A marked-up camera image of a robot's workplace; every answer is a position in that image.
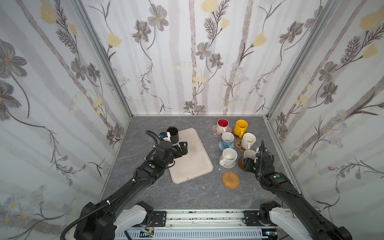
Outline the pink flower silicone coaster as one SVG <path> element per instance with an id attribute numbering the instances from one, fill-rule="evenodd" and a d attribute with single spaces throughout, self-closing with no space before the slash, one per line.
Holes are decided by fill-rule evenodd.
<path id="1" fill-rule="evenodd" d="M 212 130 L 213 130 L 213 135 L 216 138 L 221 138 L 223 133 L 232 132 L 232 129 L 229 126 L 221 127 L 219 125 L 216 125 L 216 126 L 212 126 Z"/>

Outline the plain white mug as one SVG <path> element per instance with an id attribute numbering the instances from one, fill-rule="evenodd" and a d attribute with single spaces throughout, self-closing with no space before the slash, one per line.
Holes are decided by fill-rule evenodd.
<path id="1" fill-rule="evenodd" d="M 250 150 L 251 147 L 255 144 L 257 138 L 251 133 L 245 133 L 241 140 L 241 146 L 245 150 Z"/>

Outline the yellow mug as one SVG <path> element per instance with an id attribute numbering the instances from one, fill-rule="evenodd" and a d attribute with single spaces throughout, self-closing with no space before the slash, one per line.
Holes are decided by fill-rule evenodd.
<path id="1" fill-rule="evenodd" d="M 248 123 L 245 120 L 237 120 L 235 128 L 233 132 L 239 137 L 242 136 L 245 132 L 247 132 Z"/>

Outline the speckled white mug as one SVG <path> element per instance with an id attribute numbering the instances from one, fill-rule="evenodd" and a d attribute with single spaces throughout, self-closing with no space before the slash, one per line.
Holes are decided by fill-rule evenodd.
<path id="1" fill-rule="evenodd" d="M 232 148 L 224 149 L 219 159 L 220 166 L 231 169 L 235 166 L 238 158 L 238 153 Z"/>

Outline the beige rectangular serving tray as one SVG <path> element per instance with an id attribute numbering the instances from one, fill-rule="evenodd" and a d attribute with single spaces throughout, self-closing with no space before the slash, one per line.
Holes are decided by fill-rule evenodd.
<path id="1" fill-rule="evenodd" d="M 169 168 L 173 183 L 181 184 L 210 173 L 214 166 L 196 129 L 180 131 L 179 138 L 179 143 L 188 143 L 188 153 L 175 159 L 175 165 Z"/>

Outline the black mug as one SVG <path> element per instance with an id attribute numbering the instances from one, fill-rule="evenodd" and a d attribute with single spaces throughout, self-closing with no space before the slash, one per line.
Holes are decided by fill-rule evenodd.
<path id="1" fill-rule="evenodd" d="M 179 130 L 175 127 L 169 127 L 166 131 L 167 138 L 172 144 L 177 144 L 179 142 Z"/>

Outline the glossy brown round coaster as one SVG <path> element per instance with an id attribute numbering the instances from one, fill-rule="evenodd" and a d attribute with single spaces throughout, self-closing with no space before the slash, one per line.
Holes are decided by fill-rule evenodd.
<path id="1" fill-rule="evenodd" d="M 241 170 L 243 170 L 245 172 L 247 171 L 247 169 L 246 169 L 246 159 L 244 157 L 240 157 L 238 159 L 238 166 L 239 166 L 239 168 Z"/>

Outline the white mug grey rim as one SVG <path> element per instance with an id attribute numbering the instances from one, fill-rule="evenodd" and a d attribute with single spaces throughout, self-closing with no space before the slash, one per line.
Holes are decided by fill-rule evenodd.
<path id="1" fill-rule="evenodd" d="M 246 150 L 243 153 L 243 164 L 245 164 L 247 158 L 251 159 L 252 161 L 255 161 L 256 160 L 256 152 L 253 150 Z"/>

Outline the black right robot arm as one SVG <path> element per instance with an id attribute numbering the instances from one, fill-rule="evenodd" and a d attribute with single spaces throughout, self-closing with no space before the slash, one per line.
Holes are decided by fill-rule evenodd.
<path id="1" fill-rule="evenodd" d="M 294 187 L 283 173 L 275 172 L 274 156 L 265 150 L 241 160 L 241 169 L 255 174 L 261 187 L 272 192 L 296 216 L 293 218 L 275 201 L 260 205 L 258 220 L 275 224 L 295 240 L 351 240 L 345 227 L 337 227 L 322 216 Z"/>

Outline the wicker rattan round coaster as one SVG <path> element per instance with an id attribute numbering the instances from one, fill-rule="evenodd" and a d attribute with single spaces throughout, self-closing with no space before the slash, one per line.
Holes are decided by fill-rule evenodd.
<path id="1" fill-rule="evenodd" d="M 223 185 L 231 190 L 237 189 L 240 185 L 240 178 L 234 172 L 226 172 L 222 176 Z"/>

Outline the blue patterned mug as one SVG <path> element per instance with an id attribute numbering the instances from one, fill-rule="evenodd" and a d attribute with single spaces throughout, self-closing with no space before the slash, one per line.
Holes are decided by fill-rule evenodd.
<path id="1" fill-rule="evenodd" d="M 222 140 L 221 141 L 225 141 L 228 143 L 231 143 L 231 142 L 234 143 L 234 140 L 235 140 L 235 136 L 232 133 L 226 132 L 226 133 L 222 134 Z"/>

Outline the white mug red inside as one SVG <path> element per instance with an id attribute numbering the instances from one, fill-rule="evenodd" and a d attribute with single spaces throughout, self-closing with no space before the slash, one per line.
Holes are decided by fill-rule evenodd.
<path id="1" fill-rule="evenodd" d="M 227 132 L 229 129 L 229 121 L 227 119 L 219 119 L 217 121 L 217 125 L 215 127 L 215 130 L 218 134 L 223 134 Z"/>

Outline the light blue woven coaster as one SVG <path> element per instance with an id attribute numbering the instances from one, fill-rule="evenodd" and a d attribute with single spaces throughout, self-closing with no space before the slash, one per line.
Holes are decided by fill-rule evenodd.
<path id="1" fill-rule="evenodd" d="M 228 148 L 233 149 L 234 148 L 234 143 L 233 142 L 228 143 L 228 142 L 225 142 L 225 141 L 221 141 L 221 142 L 219 142 L 219 148 L 220 148 L 221 151 L 224 151 L 225 149 L 228 149 Z"/>

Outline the brown paw cork coaster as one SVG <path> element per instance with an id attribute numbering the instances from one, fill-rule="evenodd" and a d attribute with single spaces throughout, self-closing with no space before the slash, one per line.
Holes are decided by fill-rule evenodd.
<path id="1" fill-rule="evenodd" d="M 237 139 L 235 147 L 243 154 L 246 149 L 242 147 L 242 139 Z"/>

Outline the plain wooden round coaster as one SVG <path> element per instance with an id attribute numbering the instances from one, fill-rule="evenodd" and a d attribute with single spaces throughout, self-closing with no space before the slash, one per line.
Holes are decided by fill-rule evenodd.
<path id="1" fill-rule="evenodd" d="M 242 139 L 243 136 L 245 135 L 245 133 L 239 137 L 238 135 L 235 134 L 235 132 L 232 131 L 232 134 L 235 136 L 235 138 L 238 138 L 238 139 Z"/>

